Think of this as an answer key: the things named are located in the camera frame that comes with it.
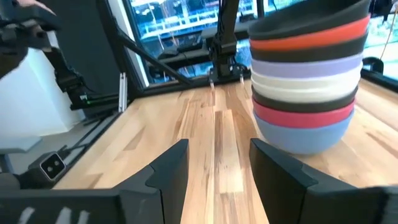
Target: black cable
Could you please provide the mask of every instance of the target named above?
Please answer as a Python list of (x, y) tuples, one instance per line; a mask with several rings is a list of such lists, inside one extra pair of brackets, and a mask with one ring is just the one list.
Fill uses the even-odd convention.
[(374, 0), (374, 1), (373, 1), (373, 10), (370, 12), (371, 15), (374, 14), (374, 9), (375, 9), (375, 7), (376, 7), (376, 2), (377, 2), (377, 0)]
[(57, 151), (58, 155), (62, 158), (62, 159), (66, 159), (71, 153), (72, 151), (76, 150), (76, 149), (80, 149), (80, 148), (85, 148), (88, 144), (81, 144), (89, 135), (91, 135), (105, 120), (107, 117), (109, 117), (108, 115), (110, 115), (110, 113), (107, 113), (107, 116), (104, 116), (103, 118), (101, 118), (83, 137), (81, 137), (79, 139), (79, 141), (77, 141), (72, 147), (67, 148), (67, 147), (63, 147), (60, 150)]
[(276, 8), (275, 1), (274, 1), (274, 0), (270, 0), (270, 2), (271, 2), (271, 4), (274, 6), (274, 8), (275, 8), (275, 11), (278, 11), (278, 8)]
[(219, 10), (218, 10), (218, 23), (217, 23), (217, 33), (215, 35), (215, 38), (213, 39), (213, 46), (220, 46), (221, 45), (221, 37), (224, 34), (224, 23), (223, 23), (223, 13), (225, 10), (225, 4), (223, 4), (226, 1), (218, 0), (218, 5), (219, 5)]
[[(221, 37), (224, 34), (223, 13), (224, 13), (224, 10), (226, 9), (227, 0), (224, 0), (224, 1), (218, 0), (218, 2), (219, 2), (219, 5), (220, 5), (220, 11), (218, 12), (218, 18), (219, 18), (218, 19), (218, 27), (220, 28), (220, 33), (217, 32), (217, 34), (219, 34), (219, 35), (216, 35), (215, 41), (217, 41), (218, 42), (218, 46), (220, 46), (221, 45)], [(245, 65), (243, 65), (241, 63), (238, 63), (236, 61), (235, 57), (232, 57), (230, 60), (231, 60), (231, 64), (232, 65), (237, 65), (239, 67), (242, 67), (245, 70), (248, 69), (247, 66), (245, 66)]]
[[(64, 64), (67, 66), (67, 68), (69, 69), (69, 71), (73, 72), (74, 74), (81, 76), (80, 73), (78, 71), (75, 70), (75, 68), (73, 68), (72, 66), (68, 65), (68, 62), (65, 58), (65, 56), (63, 55), (63, 52), (60, 50), (60, 55), (62, 56), (62, 60), (64, 62)], [(83, 84), (83, 86), (90, 92), (92, 93), (97, 93), (96, 91), (94, 91), (92, 88), (88, 87), (86, 81), (84, 81), (84, 79), (81, 79), (81, 83)]]

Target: cable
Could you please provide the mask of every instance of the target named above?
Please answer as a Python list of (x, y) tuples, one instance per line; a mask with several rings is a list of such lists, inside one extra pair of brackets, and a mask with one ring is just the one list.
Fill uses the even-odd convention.
[[(68, 62), (67, 62), (65, 56), (63, 55), (63, 52), (62, 52), (60, 49), (59, 49), (59, 52), (60, 52), (60, 55), (62, 56), (62, 60), (63, 60), (64, 64), (67, 66), (67, 68), (69, 69), (69, 71), (71, 71), (71, 72), (73, 72), (74, 74), (76, 74), (77, 76), (80, 76), (80, 77), (81, 77), (80, 73), (79, 73), (78, 71), (76, 71), (75, 68), (73, 68), (72, 66), (68, 65)], [(92, 93), (97, 93), (97, 92), (94, 91), (92, 88), (88, 87), (86, 81), (85, 81), (83, 78), (81, 78), (81, 84), (83, 84), (83, 86), (84, 86), (88, 91), (90, 91), (90, 92), (92, 92)]]
[(373, 10), (372, 10), (371, 14), (374, 14), (374, 9), (375, 9), (375, 7), (376, 7), (376, 2), (377, 2), (377, 0), (374, 0), (374, 1), (373, 1)]
[(274, 1), (274, 0), (270, 0), (270, 2), (271, 2), (271, 4), (274, 6), (274, 8), (275, 8), (275, 11), (278, 11), (278, 8), (276, 8), (275, 1)]
[(224, 34), (224, 23), (223, 23), (223, 13), (225, 11), (225, 5), (226, 3), (224, 3), (226, 1), (222, 1), (222, 0), (218, 0), (218, 4), (220, 6), (220, 9), (218, 11), (218, 27), (220, 27), (220, 34)]
[(398, 12), (398, 6), (396, 7), (396, 12), (394, 13), (394, 17), (392, 18), (390, 33), (388, 34), (388, 38), (387, 38), (386, 44), (384, 45), (383, 52), (381, 53), (380, 60), (383, 58), (384, 52), (386, 51), (386, 48), (387, 48), (387, 44), (390, 41), (390, 37), (391, 37), (392, 30), (394, 28), (394, 23), (396, 20), (397, 12)]
[(233, 65), (239, 66), (239, 67), (243, 68), (244, 70), (247, 70), (247, 69), (248, 69), (248, 67), (245, 66), (244, 64), (238, 63), (238, 62), (236, 61), (236, 58), (235, 58), (235, 57), (232, 58), (232, 61), (233, 61)]
[(107, 113), (106, 116), (102, 117), (83, 137), (80, 138), (79, 141), (77, 141), (72, 147), (68, 146), (63, 146), (61, 149), (59, 149), (57, 151), (58, 155), (62, 158), (62, 159), (66, 159), (71, 153), (72, 151), (76, 150), (76, 149), (81, 149), (85, 147), (87, 147), (89, 144), (81, 144), (84, 140), (87, 139), (87, 137), (89, 135), (91, 135), (105, 120), (106, 118), (108, 118), (111, 113)]

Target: pink bowl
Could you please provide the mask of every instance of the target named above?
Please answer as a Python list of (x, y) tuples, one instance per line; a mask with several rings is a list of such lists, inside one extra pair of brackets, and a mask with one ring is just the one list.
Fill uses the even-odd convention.
[(354, 110), (355, 100), (348, 106), (322, 113), (291, 113), (260, 105), (253, 98), (254, 111), (262, 120), (286, 128), (320, 128), (346, 119)]

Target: black metal frame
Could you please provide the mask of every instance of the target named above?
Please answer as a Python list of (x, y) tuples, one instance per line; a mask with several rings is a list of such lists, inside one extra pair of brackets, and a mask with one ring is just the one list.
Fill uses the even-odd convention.
[[(191, 88), (197, 88), (202, 86), (210, 86), (210, 83), (214, 85), (230, 83), (239, 81), (241, 78), (249, 78), (251, 76), (250, 70), (233, 70), (231, 75), (217, 75), (217, 72), (211, 73), (209, 76), (187, 78), (175, 70), (171, 69), (165, 63), (152, 57), (150, 54), (145, 52), (139, 45), (132, 41), (117, 25), (115, 18), (112, 15), (111, 9), (107, 1), (98, 0), (98, 10), (101, 18), (101, 22), (104, 27), (104, 31), (107, 35), (111, 48), (113, 50), (114, 57), (118, 64), (121, 73), (126, 73), (129, 80), (129, 99), (130, 101), (135, 98), (158, 95), (163, 93), (170, 93), (173, 91), (183, 91)], [(228, 1), (228, 4), (223, 10), (223, 26), (226, 27), (228, 33), (221, 33), (218, 31), (217, 37), (221, 37), (221, 41), (217, 40), (215, 45), (214, 54), (212, 55), (214, 59), (215, 68), (224, 66), (228, 62), (226, 59), (234, 55), (236, 52), (236, 39), (231, 39), (234, 35), (234, 26), (236, 20), (236, 12), (238, 11), (238, 0)], [(175, 81), (163, 83), (161, 85), (152, 85), (148, 87), (142, 86), (142, 83), (137, 77), (137, 72), (132, 66), (127, 53), (127, 49), (140, 55), (143, 59), (153, 64), (155, 67), (164, 71), (170, 77), (176, 79)]]

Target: white bowl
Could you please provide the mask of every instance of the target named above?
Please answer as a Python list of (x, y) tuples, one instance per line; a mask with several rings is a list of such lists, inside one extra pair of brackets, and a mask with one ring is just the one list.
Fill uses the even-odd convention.
[(361, 62), (357, 67), (347, 72), (338, 73), (327, 77), (314, 78), (280, 78), (261, 75), (257, 72), (251, 72), (252, 79), (260, 84), (273, 88), (283, 88), (290, 90), (307, 90), (307, 89), (321, 89), (330, 88), (333, 86), (348, 85), (349, 83), (358, 83), (361, 78), (361, 69), (363, 63)]
[(321, 103), (340, 99), (354, 91), (359, 83), (359, 79), (360, 77), (347, 79), (339, 85), (333, 85), (327, 88), (315, 87), (298, 90), (261, 85), (256, 82), (253, 77), (251, 78), (253, 88), (260, 95), (289, 103)]

